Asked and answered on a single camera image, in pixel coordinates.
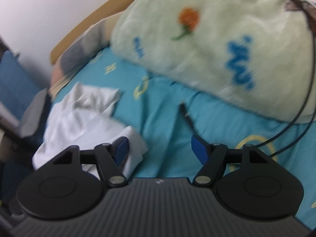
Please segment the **light green fleece blanket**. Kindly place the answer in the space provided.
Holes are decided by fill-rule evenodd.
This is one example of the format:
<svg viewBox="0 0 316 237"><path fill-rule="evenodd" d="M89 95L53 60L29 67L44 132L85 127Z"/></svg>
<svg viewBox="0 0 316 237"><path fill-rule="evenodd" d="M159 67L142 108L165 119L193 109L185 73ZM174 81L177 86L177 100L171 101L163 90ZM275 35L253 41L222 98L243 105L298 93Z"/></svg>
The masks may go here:
<svg viewBox="0 0 316 237"><path fill-rule="evenodd" d="M313 41L289 0L135 0L111 34L118 56L281 121L310 120Z"/></svg>

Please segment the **white zip-up garment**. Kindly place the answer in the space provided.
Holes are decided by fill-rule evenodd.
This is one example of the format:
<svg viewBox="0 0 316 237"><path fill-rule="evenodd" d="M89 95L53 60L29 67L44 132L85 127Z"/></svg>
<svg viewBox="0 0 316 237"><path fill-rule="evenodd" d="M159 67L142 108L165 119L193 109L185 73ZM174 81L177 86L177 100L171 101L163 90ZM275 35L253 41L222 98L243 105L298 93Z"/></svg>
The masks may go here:
<svg viewBox="0 0 316 237"><path fill-rule="evenodd" d="M90 150L126 137L129 152L123 157L120 168L129 178L148 147L132 126L112 117L119 99L118 89L75 84L70 93L51 109L43 143L32 158L33 167L39 169L69 146Z"/></svg>

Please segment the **turquoise patterned bed sheet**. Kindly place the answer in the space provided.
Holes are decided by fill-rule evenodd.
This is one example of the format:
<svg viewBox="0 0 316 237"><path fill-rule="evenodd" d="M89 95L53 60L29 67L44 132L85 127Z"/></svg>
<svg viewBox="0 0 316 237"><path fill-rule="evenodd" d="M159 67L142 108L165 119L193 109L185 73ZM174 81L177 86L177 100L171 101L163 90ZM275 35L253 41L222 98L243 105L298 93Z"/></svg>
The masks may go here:
<svg viewBox="0 0 316 237"><path fill-rule="evenodd" d="M192 178L201 163L191 150L193 131L179 114L184 103L194 129L209 143L240 148L258 144L285 128L285 123L235 108L213 96L115 56L109 48L98 53L58 93L61 101L76 83L120 90L113 116L133 126L148 145L136 177Z"/></svg>

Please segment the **blue covered chair right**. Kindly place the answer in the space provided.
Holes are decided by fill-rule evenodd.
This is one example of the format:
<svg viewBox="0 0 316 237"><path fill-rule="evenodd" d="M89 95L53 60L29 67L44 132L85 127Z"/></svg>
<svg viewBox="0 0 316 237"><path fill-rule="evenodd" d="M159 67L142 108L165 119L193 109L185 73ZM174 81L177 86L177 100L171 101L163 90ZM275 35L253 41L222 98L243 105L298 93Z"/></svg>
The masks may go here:
<svg viewBox="0 0 316 237"><path fill-rule="evenodd" d="M0 66L1 102L18 120L41 88L33 82L10 51L3 53Z"/></svg>

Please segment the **mustard yellow headboard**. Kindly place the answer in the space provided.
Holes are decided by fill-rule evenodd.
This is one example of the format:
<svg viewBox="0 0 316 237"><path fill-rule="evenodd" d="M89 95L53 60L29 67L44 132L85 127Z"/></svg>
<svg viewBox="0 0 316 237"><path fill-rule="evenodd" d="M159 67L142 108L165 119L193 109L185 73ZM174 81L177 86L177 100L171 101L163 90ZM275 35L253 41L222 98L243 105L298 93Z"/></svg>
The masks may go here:
<svg viewBox="0 0 316 237"><path fill-rule="evenodd" d="M94 12L92 12L88 17L86 17L82 22L80 22L76 27L70 31L56 46L52 49L50 53L50 64L53 65L60 57L62 53L81 35L91 25L99 22L103 18L107 18L113 14L124 11L133 1L135 0L108 0Z"/></svg>

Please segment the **grey folded cloth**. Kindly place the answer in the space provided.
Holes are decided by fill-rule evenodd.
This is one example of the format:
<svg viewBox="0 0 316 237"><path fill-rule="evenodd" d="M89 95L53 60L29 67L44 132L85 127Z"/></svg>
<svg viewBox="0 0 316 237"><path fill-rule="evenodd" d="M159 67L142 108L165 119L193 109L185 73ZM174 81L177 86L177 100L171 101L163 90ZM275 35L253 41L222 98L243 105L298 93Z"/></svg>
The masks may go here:
<svg viewBox="0 0 316 237"><path fill-rule="evenodd" d="M21 138L43 136L51 108L51 97L47 88L39 91L23 114L18 125Z"/></svg>

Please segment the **striped pastel pillow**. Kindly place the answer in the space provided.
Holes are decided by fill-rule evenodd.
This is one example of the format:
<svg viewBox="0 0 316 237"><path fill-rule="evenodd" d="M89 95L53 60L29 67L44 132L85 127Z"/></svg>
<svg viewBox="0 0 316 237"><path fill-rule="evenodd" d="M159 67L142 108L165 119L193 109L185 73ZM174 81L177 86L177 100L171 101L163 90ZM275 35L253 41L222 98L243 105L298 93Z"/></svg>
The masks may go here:
<svg viewBox="0 0 316 237"><path fill-rule="evenodd" d="M112 30L122 14L118 12L91 25L59 56L50 80L49 94L53 100L99 51L109 46Z"/></svg>

